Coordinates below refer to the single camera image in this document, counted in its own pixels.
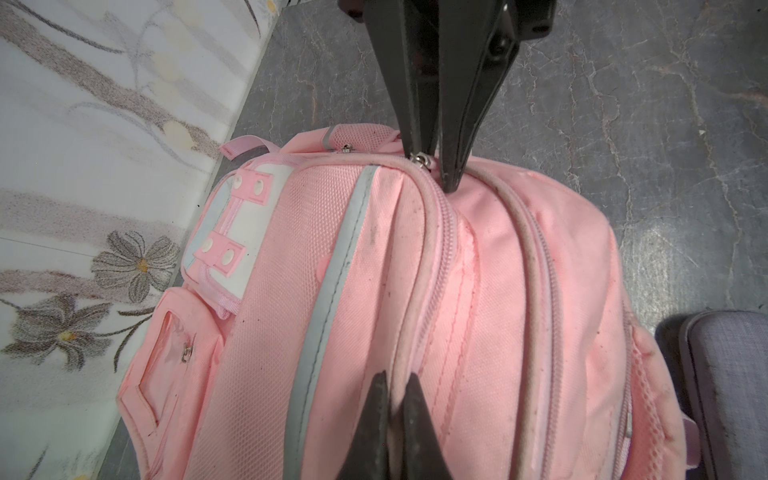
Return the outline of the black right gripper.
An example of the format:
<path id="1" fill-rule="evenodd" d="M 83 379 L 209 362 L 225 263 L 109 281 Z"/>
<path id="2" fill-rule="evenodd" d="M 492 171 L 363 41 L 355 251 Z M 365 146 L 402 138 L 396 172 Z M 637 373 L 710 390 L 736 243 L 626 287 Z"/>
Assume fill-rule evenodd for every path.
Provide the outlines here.
<path id="1" fill-rule="evenodd" d="M 406 156 L 435 153 L 440 107 L 442 188 L 456 191 L 519 51 L 519 32 L 523 40 L 548 35 L 556 2 L 338 0 L 337 6 L 366 26 Z"/>

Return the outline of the purple glasses case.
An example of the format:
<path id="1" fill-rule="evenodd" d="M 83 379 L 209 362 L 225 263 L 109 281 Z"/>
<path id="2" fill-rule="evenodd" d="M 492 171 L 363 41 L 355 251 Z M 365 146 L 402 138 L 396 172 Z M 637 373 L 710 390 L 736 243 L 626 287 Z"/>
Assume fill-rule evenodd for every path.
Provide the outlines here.
<path id="1" fill-rule="evenodd" d="M 685 320 L 680 353 L 710 479 L 767 477 L 767 316 L 702 312 Z"/>

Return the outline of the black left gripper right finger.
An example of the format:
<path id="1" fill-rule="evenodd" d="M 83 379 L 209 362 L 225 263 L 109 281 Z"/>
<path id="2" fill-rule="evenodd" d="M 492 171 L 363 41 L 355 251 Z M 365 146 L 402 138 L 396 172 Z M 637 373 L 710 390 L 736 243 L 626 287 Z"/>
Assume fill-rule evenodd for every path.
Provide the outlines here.
<path id="1" fill-rule="evenodd" d="M 402 402 L 402 479 L 451 480 L 419 377 L 409 377 Z"/>

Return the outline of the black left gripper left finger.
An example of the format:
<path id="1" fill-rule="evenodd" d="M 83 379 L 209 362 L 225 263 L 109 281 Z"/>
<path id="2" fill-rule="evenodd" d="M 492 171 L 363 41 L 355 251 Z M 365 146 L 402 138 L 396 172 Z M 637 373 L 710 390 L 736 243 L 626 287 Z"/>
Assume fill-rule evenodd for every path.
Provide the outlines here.
<path id="1" fill-rule="evenodd" d="M 389 478 L 388 428 L 389 389 L 386 373 L 379 372 L 372 378 L 338 480 Z"/>

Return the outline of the pink student backpack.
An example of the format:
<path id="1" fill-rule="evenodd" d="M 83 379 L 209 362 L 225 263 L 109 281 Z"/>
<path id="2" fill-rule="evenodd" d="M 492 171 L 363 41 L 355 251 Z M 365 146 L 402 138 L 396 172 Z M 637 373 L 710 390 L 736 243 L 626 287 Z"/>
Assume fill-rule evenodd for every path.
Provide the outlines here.
<path id="1" fill-rule="evenodd" d="M 539 173 L 375 124 L 224 144 L 121 385 L 144 479 L 337 479 L 375 374 L 402 479 L 419 377 L 452 479 L 682 479 L 701 458 L 614 232 Z"/>

